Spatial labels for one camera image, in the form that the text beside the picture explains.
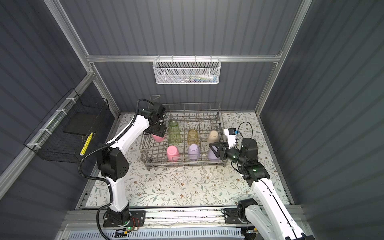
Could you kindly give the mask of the pink cup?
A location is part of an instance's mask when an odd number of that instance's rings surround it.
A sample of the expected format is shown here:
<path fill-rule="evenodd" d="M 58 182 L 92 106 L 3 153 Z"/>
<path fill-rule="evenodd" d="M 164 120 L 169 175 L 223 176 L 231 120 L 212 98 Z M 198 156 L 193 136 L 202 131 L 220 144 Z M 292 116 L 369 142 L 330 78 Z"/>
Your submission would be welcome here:
<path fill-rule="evenodd" d="M 159 137 L 159 136 L 156 136 L 156 135 L 152 135 L 152 138 L 154 139 L 155 142 L 157 143 L 161 143 L 164 141 L 165 137 Z"/>
<path fill-rule="evenodd" d="M 180 159 L 180 152 L 176 146 L 167 148 L 167 159 L 169 162 L 177 162 Z"/>

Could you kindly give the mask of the lilac cup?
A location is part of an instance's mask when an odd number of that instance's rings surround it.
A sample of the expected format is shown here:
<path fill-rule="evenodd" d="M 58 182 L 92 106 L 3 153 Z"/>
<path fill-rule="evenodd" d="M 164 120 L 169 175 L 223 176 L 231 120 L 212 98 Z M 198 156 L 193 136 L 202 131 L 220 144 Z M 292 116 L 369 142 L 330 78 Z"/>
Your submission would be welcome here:
<path fill-rule="evenodd" d="M 201 156 L 200 148 L 197 144 L 191 144 L 188 149 L 188 157 L 191 161 L 197 161 Z"/>
<path fill-rule="evenodd" d="M 211 162 L 219 162 L 220 158 L 216 157 L 214 151 L 212 149 L 210 149 L 208 151 L 208 160 Z"/>

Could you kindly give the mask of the beige cup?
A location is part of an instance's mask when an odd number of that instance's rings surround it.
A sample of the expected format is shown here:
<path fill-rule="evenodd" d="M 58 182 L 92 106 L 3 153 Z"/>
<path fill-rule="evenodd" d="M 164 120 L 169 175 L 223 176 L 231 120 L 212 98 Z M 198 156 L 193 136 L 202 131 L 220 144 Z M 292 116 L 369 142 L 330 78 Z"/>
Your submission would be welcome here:
<path fill-rule="evenodd" d="M 214 144 L 220 141 L 220 135 L 217 131 L 211 131 L 207 138 L 207 144 Z"/>

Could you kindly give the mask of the green transparent cup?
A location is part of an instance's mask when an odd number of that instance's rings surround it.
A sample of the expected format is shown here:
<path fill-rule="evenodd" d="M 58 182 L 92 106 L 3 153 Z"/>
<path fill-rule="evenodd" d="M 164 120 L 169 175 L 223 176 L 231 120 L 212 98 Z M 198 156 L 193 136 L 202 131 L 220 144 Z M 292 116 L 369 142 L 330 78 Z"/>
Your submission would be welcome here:
<path fill-rule="evenodd" d="M 181 143 L 180 126 L 176 121 L 169 122 L 169 143 L 170 145 Z"/>

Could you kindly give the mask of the yellow transparent cup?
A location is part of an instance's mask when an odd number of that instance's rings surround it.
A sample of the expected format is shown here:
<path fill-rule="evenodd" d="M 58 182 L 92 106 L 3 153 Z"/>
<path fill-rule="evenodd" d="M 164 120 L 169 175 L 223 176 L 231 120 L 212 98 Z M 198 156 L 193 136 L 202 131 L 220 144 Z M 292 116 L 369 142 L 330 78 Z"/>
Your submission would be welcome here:
<path fill-rule="evenodd" d="M 187 143 L 188 145 L 199 145 L 200 144 L 200 139 L 199 139 L 199 133 L 195 129 L 190 129 L 188 131 L 188 137 L 187 137 Z"/>

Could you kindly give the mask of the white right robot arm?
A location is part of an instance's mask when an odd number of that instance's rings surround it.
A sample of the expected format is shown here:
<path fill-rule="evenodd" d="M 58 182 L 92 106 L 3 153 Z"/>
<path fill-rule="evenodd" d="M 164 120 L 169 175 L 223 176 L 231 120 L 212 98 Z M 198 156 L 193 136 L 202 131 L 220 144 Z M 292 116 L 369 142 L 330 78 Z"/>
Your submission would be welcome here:
<path fill-rule="evenodd" d="M 242 140 L 241 148 L 228 143 L 209 144 L 215 156 L 238 165 L 238 171 L 262 203 L 254 199 L 239 201 L 239 219 L 250 222 L 265 240 L 313 240 L 293 219 L 279 198 L 270 175 L 259 162 L 258 146 L 254 139 Z"/>

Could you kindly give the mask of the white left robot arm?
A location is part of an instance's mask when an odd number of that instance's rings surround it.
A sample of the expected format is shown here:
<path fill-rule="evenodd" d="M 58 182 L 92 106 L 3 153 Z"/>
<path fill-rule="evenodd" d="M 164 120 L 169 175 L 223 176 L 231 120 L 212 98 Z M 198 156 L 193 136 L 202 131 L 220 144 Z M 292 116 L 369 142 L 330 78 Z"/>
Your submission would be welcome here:
<path fill-rule="evenodd" d="M 101 181 L 107 185 L 110 202 L 100 209 L 106 209 L 107 217 L 114 220 L 118 226 L 126 227 L 131 223 L 136 224 L 138 222 L 131 216 L 129 202 L 126 198 L 124 178 L 130 165 L 125 154 L 141 134 L 163 137 L 167 130 L 166 114 L 167 109 L 163 104 L 139 99 L 132 120 L 120 133 L 106 144 L 100 145 L 84 156 L 79 162 L 78 173 L 80 176 L 88 180 Z M 93 154 L 97 154 L 97 167 L 101 177 L 87 175 L 82 170 L 85 160 Z"/>

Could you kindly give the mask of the tubes in white basket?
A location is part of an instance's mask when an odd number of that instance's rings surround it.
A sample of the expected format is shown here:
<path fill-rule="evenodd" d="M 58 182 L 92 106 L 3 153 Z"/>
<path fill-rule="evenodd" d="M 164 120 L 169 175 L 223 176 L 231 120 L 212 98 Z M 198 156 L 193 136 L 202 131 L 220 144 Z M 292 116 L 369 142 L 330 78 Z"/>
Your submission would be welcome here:
<path fill-rule="evenodd" d="M 182 83 L 208 83 L 208 84 L 216 84 L 219 82 L 219 76 L 217 75 L 193 75 L 186 76 L 184 78 L 178 79 L 178 81 Z"/>

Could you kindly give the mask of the yellow brush in basket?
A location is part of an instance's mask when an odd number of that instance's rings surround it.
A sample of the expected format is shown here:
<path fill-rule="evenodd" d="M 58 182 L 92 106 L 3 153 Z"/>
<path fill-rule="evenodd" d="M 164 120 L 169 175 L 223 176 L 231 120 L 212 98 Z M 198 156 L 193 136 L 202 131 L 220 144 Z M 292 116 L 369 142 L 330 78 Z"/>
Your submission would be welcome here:
<path fill-rule="evenodd" d="M 87 152 L 87 149 L 88 149 L 88 147 L 89 147 L 89 145 L 90 145 L 90 142 L 91 142 L 93 136 L 94 136 L 94 133 L 91 132 L 91 133 L 89 134 L 89 136 L 87 137 L 87 139 L 86 139 L 86 141 L 85 141 L 85 143 L 84 143 L 84 145 L 83 145 L 83 148 L 82 148 L 81 151 L 80 151 L 80 156 L 84 156 L 85 153 Z"/>

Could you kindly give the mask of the white vented cover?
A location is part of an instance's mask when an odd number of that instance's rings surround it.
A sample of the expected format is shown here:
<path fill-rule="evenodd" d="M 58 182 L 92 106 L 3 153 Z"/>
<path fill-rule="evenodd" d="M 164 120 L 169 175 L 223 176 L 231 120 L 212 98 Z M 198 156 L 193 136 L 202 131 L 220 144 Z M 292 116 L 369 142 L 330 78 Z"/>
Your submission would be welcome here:
<path fill-rule="evenodd" d="M 243 240 L 240 228 L 175 228 L 140 229 L 130 233 L 109 230 L 105 235 L 110 240 Z"/>

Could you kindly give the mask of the white mesh wall basket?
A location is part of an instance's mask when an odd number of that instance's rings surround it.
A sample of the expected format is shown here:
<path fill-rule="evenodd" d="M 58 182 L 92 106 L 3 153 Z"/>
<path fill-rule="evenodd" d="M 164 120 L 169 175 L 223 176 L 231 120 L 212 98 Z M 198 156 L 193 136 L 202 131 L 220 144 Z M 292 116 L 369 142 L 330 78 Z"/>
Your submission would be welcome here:
<path fill-rule="evenodd" d="M 157 58 L 153 61 L 154 76 L 156 83 L 159 85 L 214 85 L 208 83 L 182 83 L 178 79 L 186 76 L 210 74 L 219 76 L 220 82 L 221 67 L 221 59 L 217 58 Z"/>

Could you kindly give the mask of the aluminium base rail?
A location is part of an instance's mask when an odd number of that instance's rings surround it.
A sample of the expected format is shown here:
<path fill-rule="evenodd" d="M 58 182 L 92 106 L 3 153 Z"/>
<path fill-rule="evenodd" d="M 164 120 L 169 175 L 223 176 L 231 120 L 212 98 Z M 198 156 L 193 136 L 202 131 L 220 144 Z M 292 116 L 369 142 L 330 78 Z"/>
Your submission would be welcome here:
<path fill-rule="evenodd" d="M 101 214 L 104 228 L 155 229 L 185 227 L 277 227 L 285 219 L 280 210 L 252 205 L 241 210 L 229 207 L 192 207 L 164 209 L 131 209 L 130 218 L 119 222 L 109 213 Z"/>

